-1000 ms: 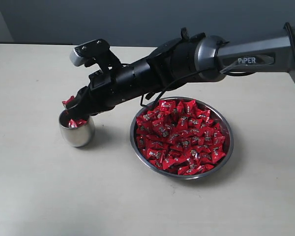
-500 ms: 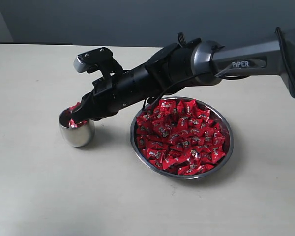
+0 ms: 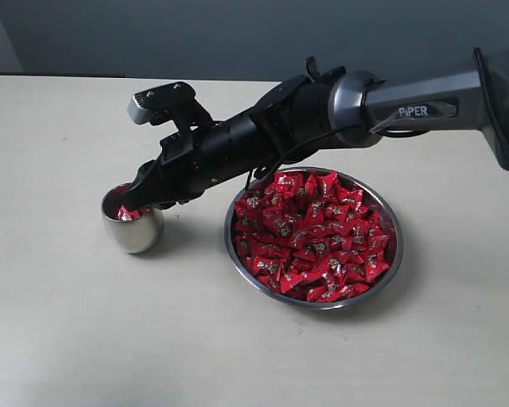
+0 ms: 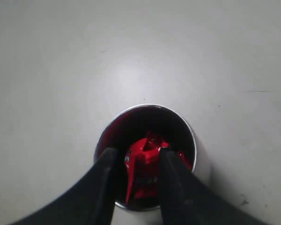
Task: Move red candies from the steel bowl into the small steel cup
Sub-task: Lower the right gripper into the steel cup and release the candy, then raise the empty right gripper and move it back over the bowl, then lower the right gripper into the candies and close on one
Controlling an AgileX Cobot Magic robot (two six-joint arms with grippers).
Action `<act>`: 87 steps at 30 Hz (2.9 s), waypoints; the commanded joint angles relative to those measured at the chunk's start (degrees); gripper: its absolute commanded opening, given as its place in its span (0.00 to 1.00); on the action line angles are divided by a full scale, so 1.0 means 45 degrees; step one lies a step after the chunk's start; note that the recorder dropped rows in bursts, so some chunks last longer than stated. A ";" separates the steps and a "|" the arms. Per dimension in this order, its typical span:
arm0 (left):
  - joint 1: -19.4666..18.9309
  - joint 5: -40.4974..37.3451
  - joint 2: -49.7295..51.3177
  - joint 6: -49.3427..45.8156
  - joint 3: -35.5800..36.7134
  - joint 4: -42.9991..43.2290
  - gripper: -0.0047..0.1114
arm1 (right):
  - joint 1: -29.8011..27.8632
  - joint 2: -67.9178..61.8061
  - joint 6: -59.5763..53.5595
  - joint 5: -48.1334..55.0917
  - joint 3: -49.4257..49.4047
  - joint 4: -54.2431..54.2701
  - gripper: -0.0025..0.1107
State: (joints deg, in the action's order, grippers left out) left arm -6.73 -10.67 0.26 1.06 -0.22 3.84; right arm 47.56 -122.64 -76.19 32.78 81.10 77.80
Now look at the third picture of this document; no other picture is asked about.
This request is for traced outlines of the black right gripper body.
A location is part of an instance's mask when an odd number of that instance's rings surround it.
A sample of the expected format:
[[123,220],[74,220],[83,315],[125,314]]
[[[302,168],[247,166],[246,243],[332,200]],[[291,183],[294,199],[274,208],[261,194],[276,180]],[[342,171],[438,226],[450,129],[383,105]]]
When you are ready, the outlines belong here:
[[168,141],[160,155],[139,169],[139,204],[173,205],[197,198],[210,187],[255,166],[255,127],[217,125],[192,137]]

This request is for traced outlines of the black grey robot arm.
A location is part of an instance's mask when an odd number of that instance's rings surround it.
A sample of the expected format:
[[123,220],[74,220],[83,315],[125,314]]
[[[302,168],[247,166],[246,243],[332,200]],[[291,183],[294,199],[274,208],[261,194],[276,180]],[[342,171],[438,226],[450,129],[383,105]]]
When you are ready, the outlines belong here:
[[128,112],[138,125],[176,126],[123,193],[128,209],[168,209],[242,174],[268,181],[280,166],[323,149],[369,148],[430,131],[480,131],[509,170],[509,49],[487,55],[475,48],[458,70],[402,84],[341,66],[322,73],[308,59],[305,74],[223,121],[184,82],[135,94]]

